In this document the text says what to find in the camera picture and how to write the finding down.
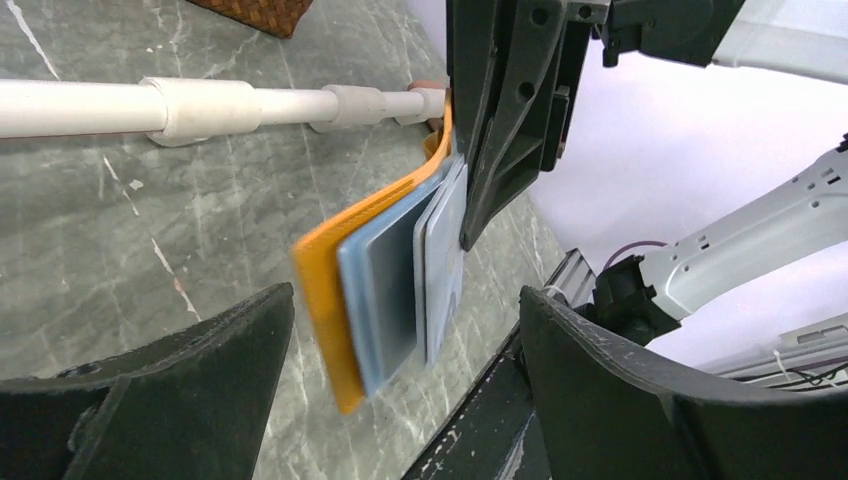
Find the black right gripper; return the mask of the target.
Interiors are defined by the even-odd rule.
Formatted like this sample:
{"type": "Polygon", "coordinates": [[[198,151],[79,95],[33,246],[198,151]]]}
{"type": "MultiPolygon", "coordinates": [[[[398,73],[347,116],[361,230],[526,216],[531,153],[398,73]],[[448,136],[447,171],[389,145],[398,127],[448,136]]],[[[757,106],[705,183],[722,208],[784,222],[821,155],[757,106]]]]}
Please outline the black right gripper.
{"type": "MultiPolygon", "coordinates": [[[[620,0],[598,26],[602,64],[637,51],[706,67],[743,0],[620,0]]],[[[593,26],[590,1],[454,0],[446,4],[455,149],[468,163],[460,243],[550,171],[572,113],[593,26]]]]}

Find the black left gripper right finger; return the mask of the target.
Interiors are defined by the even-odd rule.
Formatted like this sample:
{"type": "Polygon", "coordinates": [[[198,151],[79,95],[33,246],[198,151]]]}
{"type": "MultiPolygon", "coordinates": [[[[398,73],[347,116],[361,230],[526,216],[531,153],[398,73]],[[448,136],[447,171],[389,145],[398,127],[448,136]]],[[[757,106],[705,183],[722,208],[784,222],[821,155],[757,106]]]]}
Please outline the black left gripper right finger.
{"type": "Polygon", "coordinates": [[[520,292],[555,479],[843,479],[847,394],[764,389],[676,363],[520,292]]]}

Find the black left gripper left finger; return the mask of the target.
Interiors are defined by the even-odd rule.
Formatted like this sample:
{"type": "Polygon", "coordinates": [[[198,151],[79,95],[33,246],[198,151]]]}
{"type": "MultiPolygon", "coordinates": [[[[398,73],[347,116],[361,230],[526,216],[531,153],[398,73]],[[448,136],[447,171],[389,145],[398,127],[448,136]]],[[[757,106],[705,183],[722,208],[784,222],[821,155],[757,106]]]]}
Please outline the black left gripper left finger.
{"type": "Polygon", "coordinates": [[[249,479],[295,319],[272,285],[53,377],[1,384],[5,479],[249,479]]]}

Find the silver VIP credit card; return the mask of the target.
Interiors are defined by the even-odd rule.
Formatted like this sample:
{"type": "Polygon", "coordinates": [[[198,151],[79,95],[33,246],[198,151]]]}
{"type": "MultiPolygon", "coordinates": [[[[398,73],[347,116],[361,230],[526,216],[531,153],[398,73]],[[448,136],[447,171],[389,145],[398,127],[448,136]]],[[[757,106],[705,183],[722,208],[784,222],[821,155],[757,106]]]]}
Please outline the silver VIP credit card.
{"type": "Polygon", "coordinates": [[[417,349],[436,363],[462,293],[464,254],[459,234],[466,206],[467,165],[453,163],[413,228],[417,349]]]}

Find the orange card holder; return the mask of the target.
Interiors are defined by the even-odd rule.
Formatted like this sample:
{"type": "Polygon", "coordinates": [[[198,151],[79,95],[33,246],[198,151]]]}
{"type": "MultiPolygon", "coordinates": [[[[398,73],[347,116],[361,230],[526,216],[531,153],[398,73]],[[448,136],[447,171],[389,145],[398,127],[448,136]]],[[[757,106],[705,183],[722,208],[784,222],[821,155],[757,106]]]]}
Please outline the orange card holder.
{"type": "Polygon", "coordinates": [[[453,130],[451,91],[443,89],[444,127],[432,134],[428,160],[388,186],[324,221],[299,239],[292,257],[314,337],[338,411],[348,415],[366,398],[346,310],[336,251],[343,240],[431,178],[451,150],[453,130]]]}

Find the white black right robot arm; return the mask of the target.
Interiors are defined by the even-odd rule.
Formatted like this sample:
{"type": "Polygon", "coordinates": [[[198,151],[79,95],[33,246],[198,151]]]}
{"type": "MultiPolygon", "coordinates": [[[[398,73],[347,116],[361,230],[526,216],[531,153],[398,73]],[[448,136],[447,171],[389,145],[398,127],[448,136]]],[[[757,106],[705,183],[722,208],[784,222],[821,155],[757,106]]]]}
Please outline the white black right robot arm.
{"type": "MultiPolygon", "coordinates": [[[[843,1],[450,1],[447,70],[456,147],[469,164],[459,236],[473,248],[492,218],[551,171],[591,39],[602,63],[636,51],[706,67],[748,67],[843,84],[843,1]]],[[[597,278],[586,312],[637,344],[677,329],[716,297],[847,238],[847,147],[771,192],[597,278]]]]}

